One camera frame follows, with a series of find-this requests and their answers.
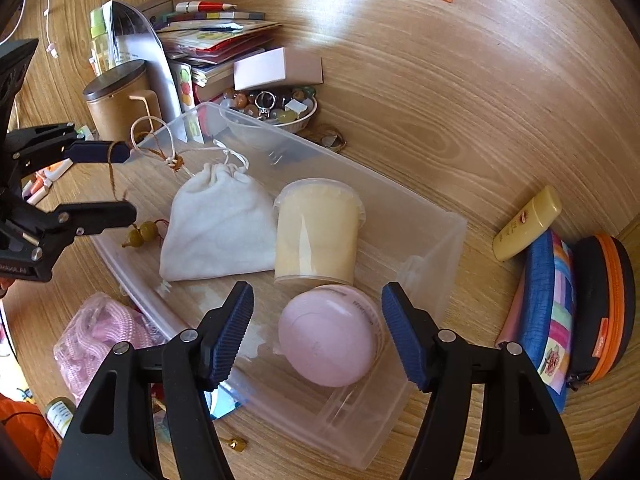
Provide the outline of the white drawstring pouch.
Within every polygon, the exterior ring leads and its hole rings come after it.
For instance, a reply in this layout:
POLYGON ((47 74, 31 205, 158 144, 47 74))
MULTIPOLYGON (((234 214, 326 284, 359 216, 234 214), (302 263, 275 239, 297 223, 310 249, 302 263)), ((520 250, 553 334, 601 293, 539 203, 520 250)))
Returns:
POLYGON ((267 190, 241 167, 208 162, 172 201, 160 277, 201 281, 270 271, 276 237, 267 190))

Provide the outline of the pink round compact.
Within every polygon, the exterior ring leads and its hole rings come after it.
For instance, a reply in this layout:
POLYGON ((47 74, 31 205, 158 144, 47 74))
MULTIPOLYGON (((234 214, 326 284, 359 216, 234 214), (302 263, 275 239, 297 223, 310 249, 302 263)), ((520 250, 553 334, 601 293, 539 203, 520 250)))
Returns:
POLYGON ((366 376, 385 347, 380 310, 352 286, 329 284, 295 296, 278 324, 279 347, 303 378, 341 388, 366 376))

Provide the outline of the cream plastic cup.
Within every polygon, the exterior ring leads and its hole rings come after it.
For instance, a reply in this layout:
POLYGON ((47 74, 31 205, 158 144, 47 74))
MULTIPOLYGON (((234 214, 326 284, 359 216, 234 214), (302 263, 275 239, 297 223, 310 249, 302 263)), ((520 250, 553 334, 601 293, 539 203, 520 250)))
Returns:
POLYGON ((274 208, 276 284, 308 289, 355 281, 366 208, 353 188, 337 180, 300 179, 282 188, 274 208))

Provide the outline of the blue foil packet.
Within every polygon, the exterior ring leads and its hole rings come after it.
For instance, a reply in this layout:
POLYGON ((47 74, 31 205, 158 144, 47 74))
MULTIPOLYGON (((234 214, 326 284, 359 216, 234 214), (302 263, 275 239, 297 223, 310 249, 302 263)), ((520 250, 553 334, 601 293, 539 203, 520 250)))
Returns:
POLYGON ((211 420, 222 419, 244 404, 244 398, 225 382, 212 392, 205 391, 204 398, 211 420))

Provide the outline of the colourful blue pencil pouch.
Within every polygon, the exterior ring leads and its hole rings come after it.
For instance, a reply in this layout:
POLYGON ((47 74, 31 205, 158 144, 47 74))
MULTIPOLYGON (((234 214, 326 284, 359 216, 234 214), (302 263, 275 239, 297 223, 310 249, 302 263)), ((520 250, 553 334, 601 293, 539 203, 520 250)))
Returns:
POLYGON ((567 395, 574 311, 572 253, 558 234, 547 230, 526 250, 524 270, 496 346, 520 344, 560 412, 567 395))

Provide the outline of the white folder with papers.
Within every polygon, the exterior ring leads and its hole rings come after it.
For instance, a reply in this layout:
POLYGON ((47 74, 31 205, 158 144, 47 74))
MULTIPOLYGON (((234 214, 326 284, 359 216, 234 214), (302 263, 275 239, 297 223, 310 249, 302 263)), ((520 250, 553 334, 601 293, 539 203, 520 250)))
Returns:
POLYGON ((181 115, 178 92, 160 38, 142 11, 118 0, 101 6, 110 55, 116 64, 144 61, 165 122, 181 115))

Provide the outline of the clear plastic storage bin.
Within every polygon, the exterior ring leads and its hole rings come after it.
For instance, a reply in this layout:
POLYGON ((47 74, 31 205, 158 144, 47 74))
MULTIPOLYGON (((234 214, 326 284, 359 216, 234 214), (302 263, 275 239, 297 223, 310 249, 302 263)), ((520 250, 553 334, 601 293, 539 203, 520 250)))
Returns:
POLYGON ((397 282, 441 320, 465 237, 458 214, 295 134, 205 103, 145 139, 117 171, 140 221, 94 241, 167 337, 238 281, 255 307, 224 384, 277 430, 364 469, 410 386, 382 319, 397 282))

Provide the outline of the fruit pattern booklet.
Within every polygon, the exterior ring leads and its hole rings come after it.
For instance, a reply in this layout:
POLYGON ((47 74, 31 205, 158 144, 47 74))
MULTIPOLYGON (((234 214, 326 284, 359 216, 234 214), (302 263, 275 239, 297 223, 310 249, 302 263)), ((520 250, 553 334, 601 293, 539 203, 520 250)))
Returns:
POLYGON ((178 61, 171 61, 169 65, 176 84, 181 110, 183 112, 192 110, 196 103, 191 66, 178 61))

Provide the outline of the black orange zip case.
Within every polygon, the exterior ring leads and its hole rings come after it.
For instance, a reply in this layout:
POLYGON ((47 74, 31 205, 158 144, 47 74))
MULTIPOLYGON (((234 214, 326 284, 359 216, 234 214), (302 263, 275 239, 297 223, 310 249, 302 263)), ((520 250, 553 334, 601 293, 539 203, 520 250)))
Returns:
POLYGON ((608 234, 573 248, 575 312, 567 385, 576 390, 605 378, 627 350, 636 316, 636 283, 628 252, 608 234))

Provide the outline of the red white marker pen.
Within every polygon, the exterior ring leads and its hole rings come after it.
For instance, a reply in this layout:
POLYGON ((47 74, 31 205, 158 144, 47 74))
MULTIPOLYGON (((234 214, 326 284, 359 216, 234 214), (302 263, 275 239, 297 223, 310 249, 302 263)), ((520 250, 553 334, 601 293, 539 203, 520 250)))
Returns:
POLYGON ((195 12, 222 12, 233 11, 236 9, 236 5, 228 2, 215 2, 215 1, 183 1, 178 2, 175 5, 175 11, 177 13, 195 13, 195 12))

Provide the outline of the stack of books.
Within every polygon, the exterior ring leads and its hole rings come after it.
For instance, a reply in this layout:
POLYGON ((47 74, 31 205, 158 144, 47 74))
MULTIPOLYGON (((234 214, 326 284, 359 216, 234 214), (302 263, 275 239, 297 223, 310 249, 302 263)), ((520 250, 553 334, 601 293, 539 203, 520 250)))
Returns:
POLYGON ((155 26, 168 63, 191 66, 196 105, 233 87, 233 65, 262 53, 280 26, 261 13, 171 13, 155 26))

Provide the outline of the yellow lotion tube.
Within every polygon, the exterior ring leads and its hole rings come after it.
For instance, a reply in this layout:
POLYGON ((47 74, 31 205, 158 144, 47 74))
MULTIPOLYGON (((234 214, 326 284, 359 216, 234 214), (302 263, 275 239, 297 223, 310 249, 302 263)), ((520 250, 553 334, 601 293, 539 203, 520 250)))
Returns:
POLYGON ((546 185, 495 236, 492 251, 498 261, 506 261, 541 237, 562 212, 556 189, 546 185))

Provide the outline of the white bowl of trinkets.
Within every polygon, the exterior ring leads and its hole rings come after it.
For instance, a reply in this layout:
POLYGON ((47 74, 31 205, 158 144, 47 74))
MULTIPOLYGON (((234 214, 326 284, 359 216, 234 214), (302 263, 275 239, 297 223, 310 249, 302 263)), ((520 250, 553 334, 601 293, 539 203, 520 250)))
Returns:
POLYGON ((303 131, 318 112, 317 88, 294 86, 232 90, 228 88, 214 99, 220 114, 230 127, 276 127, 290 133, 303 131))

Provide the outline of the white cardboard box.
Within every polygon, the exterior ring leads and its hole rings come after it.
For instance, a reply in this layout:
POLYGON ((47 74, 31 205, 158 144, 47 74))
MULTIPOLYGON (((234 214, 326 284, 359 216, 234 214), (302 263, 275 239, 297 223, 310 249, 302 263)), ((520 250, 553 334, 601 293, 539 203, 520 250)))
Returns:
POLYGON ((323 84, 322 59, 298 49, 269 50, 236 61, 233 84, 235 90, 323 84))

